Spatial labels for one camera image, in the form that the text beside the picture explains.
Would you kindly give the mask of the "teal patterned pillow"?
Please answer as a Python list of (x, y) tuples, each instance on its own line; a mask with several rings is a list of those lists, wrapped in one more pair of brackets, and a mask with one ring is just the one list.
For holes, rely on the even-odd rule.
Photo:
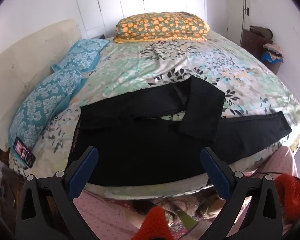
[(58, 64), (53, 64), (54, 72), (68, 68), (79, 68), (82, 73), (94, 70), (99, 63), (100, 53), (109, 43), (109, 40), (91, 38), (80, 39)]
[(59, 70), (43, 80), (17, 110), (8, 134), (10, 147), (19, 138), (32, 150), (50, 120), (68, 107), (81, 80), (78, 68)]

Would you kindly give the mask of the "black smartphone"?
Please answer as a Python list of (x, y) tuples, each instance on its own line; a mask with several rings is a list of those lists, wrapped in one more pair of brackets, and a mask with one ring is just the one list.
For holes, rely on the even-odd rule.
[(13, 149), (25, 166), (33, 167), (36, 157), (18, 137), (14, 141)]

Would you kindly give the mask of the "orange floral pillow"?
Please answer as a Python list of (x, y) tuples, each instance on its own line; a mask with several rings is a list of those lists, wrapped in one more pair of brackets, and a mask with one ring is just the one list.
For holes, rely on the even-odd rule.
[(123, 18), (115, 30), (115, 43), (205, 41), (210, 26), (198, 16), (187, 12), (150, 12)]

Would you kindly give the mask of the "clothes pile on basket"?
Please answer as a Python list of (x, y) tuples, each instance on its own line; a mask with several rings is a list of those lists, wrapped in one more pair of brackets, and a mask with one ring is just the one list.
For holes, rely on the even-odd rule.
[(268, 61), (271, 64), (275, 64), (277, 62), (283, 62), (283, 58), (283, 51), (279, 46), (269, 43), (263, 45), (261, 54), (262, 61)]

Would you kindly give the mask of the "floral bed sheet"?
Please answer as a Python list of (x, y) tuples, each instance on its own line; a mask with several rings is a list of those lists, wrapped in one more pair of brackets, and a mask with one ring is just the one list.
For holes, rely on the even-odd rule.
[(191, 76), (225, 93), (222, 117), (282, 112), (291, 127), (289, 135), (230, 164), (232, 168), (253, 171), (279, 146), (300, 142), (300, 103), (294, 95), (253, 55), (213, 31), (206, 41), (118, 44), (109, 40), (96, 68), (81, 74), (81, 83), (68, 107), (50, 120), (34, 145), (32, 150), (37, 158), (34, 166), (28, 168), (16, 153), (10, 153), (9, 167), (17, 174), (43, 178), (65, 168), (82, 106), (126, 92), (184, 81)]

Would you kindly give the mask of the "red fuzzy sleeve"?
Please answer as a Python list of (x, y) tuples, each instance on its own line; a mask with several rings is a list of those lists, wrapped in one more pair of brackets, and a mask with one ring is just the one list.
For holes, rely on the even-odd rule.
[(274, 179), (282, 207), (283, 231), (300, 218), (300, 178), (282, 173)]

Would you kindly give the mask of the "pink dotted pajama pants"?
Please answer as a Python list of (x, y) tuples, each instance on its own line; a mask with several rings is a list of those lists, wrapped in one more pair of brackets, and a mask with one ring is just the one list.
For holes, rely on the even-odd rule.
[(99, 239), (131, 239), (145, 218), (144, 215), (108, 203), (87, 191), (83, 191), (73, 202)]

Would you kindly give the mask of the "dark wooden cabinet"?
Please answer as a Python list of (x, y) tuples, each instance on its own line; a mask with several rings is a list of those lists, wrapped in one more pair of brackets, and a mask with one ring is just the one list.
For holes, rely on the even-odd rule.
[(262, 52), (263, 52), (263, 45), (270, 43), (272, 44), (273, 41), (266, 39), (262, 36), (258, 36), (257, 34), (243, 29), (242, 31), (242, 39), (240, 46), (257, 58), (260, 62), (262, 62), (269, 70), (271, 70), (275, 75), (278, 74), (279, 68), (281, 66), (281, 62), (278, 63), (270, 63), (269, 61), (262, 60)]

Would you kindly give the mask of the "teal patterned pillow near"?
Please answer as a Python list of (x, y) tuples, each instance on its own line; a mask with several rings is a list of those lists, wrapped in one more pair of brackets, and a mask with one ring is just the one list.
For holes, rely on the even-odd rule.
[(8, 134), (10, 147), (19, 138), (32, 150), (50, 120), (68, 107), (81, 80), (78, 68), (59, 70), (43, 80), (17, 110)]

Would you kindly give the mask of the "olive folded cloth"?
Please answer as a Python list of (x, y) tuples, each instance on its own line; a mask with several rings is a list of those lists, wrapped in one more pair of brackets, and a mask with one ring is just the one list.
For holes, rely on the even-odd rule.
[(250, 30), (250, 32), (255, 33), (256, 35), (261, 36), (266, 39), (269, 39), (269, 40), (271, 40), (274, 36), (273, 32), (270, 29), (264, 28), (264, 27), (251, 25), (249, 27), (249, 30)]

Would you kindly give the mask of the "teal patterned pillow far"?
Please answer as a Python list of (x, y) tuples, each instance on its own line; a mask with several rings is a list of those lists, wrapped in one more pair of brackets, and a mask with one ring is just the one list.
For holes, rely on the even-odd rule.
[(80, 39), (58, 64), (53, 64), (54, 72), (68, 68), (79, 68), (82, 73), (94, 70), (99, 63), (100, 53), (109, 43), (109, 40), (91, 38)]

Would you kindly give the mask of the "black pants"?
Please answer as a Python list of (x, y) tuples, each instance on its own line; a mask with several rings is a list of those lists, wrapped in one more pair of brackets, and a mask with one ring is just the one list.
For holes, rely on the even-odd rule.
[(137, 90), (84, 106), (68, 163), (93, 146), (89, 183), (144, 186), (204, 173), (202, 149), (232, 164), (289, 135), (282, 112), (223, 118), (225, 95), (197, 77)]

